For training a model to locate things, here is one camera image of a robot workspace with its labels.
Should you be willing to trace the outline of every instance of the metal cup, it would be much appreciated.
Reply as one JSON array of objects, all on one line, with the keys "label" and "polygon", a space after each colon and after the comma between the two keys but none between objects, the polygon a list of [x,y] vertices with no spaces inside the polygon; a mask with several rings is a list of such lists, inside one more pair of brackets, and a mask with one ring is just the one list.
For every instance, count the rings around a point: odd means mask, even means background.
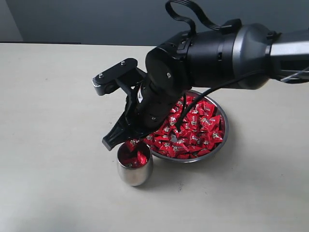
[{"label": "metal cup", "polygon": [[149,146],[144,143],[140,143],[136,149],[141,151],[147,157],[147,163],[139,168],[128,168],[120,162],[123,156],[130,153],[126,144],[122,144],[117,153],[118,174],[124,182],[131,186],[138,186],[145,183],[151,176],[154,168],[153,156]]}]

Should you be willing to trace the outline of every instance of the bowl rim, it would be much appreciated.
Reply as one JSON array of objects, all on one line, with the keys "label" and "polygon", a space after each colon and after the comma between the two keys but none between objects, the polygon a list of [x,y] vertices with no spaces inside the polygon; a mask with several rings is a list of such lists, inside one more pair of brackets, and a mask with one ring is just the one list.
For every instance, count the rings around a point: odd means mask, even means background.
[{"label": "bowl rim", "polygon": [[[195,93],[195,94],[201,94],[200,92],[195,91],[195,90],[189,90],[188,92]],[[210,101],[212,104],[214,104],[217,107],[217,110],[220,112],[219,114],[221,114],[223,119],[224,119],[225,133],[224,133],[222,142],[214,150],[212,150],[210,153],[208,153],[204,156],[196,157],[194,159],[185,159],[185,160],[184,159],[175,159],[175,158],[163,156],[163,155],[159,154],[158,152],[151,150],[151,153],[154,156],[161,158],[161,159],[164,159],[164,160],[172,161],[172,162],[175,162],[175,163],[193,163],[193,162],[204,160],[206,158],[213,156],[224,146],[224,144],[227,141],[228,133],[229,133],[229,123],[228,123],[228,120],[227,120],[227,116],[226,116],[224,110],[221,108],[221,106],[215,100],[213,100],[212,98],[210,98],[208,96],[205,96],[204,98],[207,99],[208,101]]]}]

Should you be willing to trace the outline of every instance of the table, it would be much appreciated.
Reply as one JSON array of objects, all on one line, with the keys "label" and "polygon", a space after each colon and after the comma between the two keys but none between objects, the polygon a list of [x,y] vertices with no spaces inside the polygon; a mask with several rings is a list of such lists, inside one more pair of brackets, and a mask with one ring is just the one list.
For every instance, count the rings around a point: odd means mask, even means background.
[{"label": "table", "polygon": [[151,49],[0,44],[0,231],[308,231],[309,84],[218,90],[230,135],[214,159],[120,180],[101,139],[125,94],[91,79],[128,57],[145,70]]}]

